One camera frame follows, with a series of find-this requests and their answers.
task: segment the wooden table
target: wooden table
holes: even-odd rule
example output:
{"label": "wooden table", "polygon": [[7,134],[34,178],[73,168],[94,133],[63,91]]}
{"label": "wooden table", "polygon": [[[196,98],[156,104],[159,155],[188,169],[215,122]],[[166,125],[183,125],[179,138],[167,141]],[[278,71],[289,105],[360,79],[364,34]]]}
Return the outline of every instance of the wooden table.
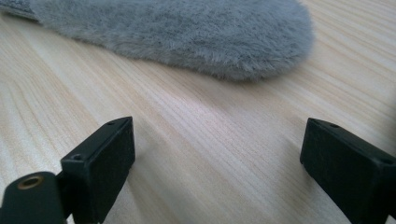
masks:
{"label": "wooden table", "polygon": [[102,124],[133,116],[136,162],[106,223],[348,223],[299,162],[305,124],[337,123],[396,156],[396,2],[304,3],[311,56],[255,83],[130,60],[0,15],[0,190],[59,173]]}

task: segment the wood grain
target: wood grain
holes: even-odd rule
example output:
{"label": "wood grain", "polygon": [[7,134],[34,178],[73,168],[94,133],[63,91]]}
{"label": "wood grain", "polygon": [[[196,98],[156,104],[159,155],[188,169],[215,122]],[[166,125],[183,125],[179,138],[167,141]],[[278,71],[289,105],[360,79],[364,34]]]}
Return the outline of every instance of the wood grain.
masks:
{"label": "wood grain", "polygon": [[60,172],[102,124],[133,116],[136,162],[106,223],[348,223],[299,163],[305,123],[396,156],[396,2],[304,4],[310,58],[257,83],[130,60],[2,14],[0,189]]}

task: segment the fuzzy gray object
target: fuzzy gray object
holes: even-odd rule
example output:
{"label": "fuzzy gray object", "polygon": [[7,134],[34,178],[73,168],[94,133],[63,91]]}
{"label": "fuzzy gray object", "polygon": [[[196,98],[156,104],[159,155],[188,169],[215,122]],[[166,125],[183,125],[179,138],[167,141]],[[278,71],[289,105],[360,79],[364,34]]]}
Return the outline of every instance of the fuzzy gray object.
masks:
{"label": "fuzzy gray object", "polygon": [[30,9],[62,35],[234,80],[289,71],[314,38],[296,0],[30,0]]}

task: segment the screw hole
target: screw hole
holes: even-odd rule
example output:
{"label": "screw hole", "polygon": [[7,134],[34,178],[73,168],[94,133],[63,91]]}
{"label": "screw hole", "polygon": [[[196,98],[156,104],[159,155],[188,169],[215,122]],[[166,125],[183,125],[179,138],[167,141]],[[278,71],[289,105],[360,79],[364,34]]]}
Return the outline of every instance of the screw hole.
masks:
{"label": "screw hole", "polygon": [[393,161],[388,160],[388,159],[381,159],[381,161],[384,162],[384,163],[386,163],[386,164],[389,164],[389,165],[392,165],[392,164],[393,164]]}
{"label": "screw hole", "polygon": [[72,156],[72,160],[81,161],[82,160],[82,156],[80,154],[76,154],[76,155]]}
{"label": "screw hole", "polygon": [[44,177],[41,175],[34,175],[27,177],[18,184],[18,189],[31,189],[43,182]]}

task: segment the gray faux fur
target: gray faux fur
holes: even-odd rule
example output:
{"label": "gray faux fur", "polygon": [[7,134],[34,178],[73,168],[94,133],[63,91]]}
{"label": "gray faux fur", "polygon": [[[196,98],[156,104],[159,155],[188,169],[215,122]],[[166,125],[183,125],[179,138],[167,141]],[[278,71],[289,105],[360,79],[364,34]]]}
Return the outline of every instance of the gray faux fur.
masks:
{"label": "gray faux fur", "polygon": [[296,0],[30,0],[46,27],[136,59],[234,80],[306,58],[311,21]]}

